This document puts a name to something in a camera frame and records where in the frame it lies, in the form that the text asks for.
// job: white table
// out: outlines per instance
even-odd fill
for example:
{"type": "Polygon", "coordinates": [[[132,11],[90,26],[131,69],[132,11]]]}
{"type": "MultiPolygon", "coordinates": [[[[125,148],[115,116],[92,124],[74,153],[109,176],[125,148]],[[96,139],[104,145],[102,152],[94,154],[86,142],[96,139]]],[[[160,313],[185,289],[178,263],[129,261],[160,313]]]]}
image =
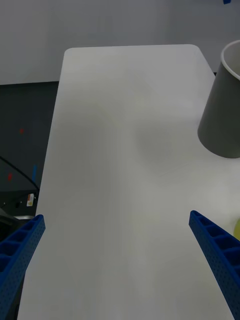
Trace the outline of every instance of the white table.
{"type": "Polygon", "coordinates": [[[18,320],[233,318],[188,226],[240,217],[240,161],[197,136],[213,81],[193,45],[66,51],[18,320]]]}

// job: black cable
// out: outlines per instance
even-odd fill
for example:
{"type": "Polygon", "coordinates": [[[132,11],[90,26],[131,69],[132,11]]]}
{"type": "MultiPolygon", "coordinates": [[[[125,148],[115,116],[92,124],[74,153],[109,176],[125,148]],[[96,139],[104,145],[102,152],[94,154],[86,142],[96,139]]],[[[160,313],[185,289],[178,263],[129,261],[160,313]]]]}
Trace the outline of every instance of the black cable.
{"type": "Polygon", "coordinates": [[[3,162],[5,162],[7,165],[12,167],[14,170],[16,170],[18,173],[20,173],[24,178],[26,178],[37,189],[38,192],[40,191],[39,187],[36,185],[36,183],[31,178],[29,178],[29,176],[27,176],[24,172],[22,172],[20,169],[18,169],[15,165],[11,164],[11,162],[9,162],[5,158],[3,158],[1,155],[0,155],[0,159],[3,162]]]}

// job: gray floor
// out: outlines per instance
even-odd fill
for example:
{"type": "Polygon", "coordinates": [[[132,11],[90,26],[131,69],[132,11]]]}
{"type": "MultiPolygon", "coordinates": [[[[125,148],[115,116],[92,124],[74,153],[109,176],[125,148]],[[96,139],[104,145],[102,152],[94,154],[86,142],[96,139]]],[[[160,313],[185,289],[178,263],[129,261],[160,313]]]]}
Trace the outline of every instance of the gray floor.
{"type": "MultiPolygon", "coordinates": [[[[0,155],[41,185],[58,82],[0,86],[0,155]]],[[[0,160],[0,207],[4,198],[34,189],[30,182],[0,160]]]]}

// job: paper cup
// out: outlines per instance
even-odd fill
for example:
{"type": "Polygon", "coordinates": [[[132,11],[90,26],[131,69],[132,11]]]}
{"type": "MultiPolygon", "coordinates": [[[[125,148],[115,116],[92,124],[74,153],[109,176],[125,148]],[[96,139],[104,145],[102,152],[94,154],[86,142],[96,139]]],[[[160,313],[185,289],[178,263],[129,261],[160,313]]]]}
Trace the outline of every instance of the paper cup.
{"type": "Polygon", "coordinates": [[[240,40],[229,43],[221,52],[197,133],[212,153],[240,158],[240,40]]]}

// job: blue plastic part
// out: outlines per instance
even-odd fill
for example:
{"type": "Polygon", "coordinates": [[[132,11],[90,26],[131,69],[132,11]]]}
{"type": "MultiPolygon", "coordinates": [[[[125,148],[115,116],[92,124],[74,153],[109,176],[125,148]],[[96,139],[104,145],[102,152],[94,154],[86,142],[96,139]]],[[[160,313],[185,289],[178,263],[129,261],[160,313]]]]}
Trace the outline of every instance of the blue plastic part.
{"type": "Polygon", "coordinates": [[[40,214],[0,242],[0,320],[8,314],[44,230],[40,214]]]}
{"type": "Polygon", "coordinates": [[[240,320],[240,241],[197,211],[191,211],[189,226],[234,319],[240,320]]]}

